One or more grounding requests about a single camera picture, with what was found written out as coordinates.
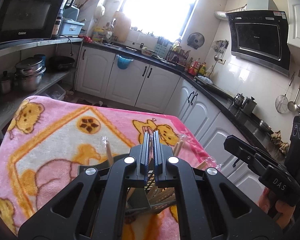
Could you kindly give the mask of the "person's right hand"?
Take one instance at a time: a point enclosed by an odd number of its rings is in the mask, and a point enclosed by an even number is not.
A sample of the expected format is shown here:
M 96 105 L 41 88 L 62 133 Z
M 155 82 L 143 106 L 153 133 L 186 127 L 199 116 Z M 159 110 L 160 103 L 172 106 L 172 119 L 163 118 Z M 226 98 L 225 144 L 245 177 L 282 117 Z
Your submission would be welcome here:
M 268 198 L 270 189 L 264 188 L 262 194 L 260 195 L 257 206 L 261 208 L 265 213 L 268 213 L 270 209 L 270 199 Z M 275 209 L 280 214 L 278 219 L 276 220 L 276 223 L 280 226 L 280 228 L 283 230 L 285 229 L 288 224 L 290 223 L 291 217 L 294 213 L 295 207 L 292 207 L 288 205 L 287 203 L 278 200 L 275 203 Z

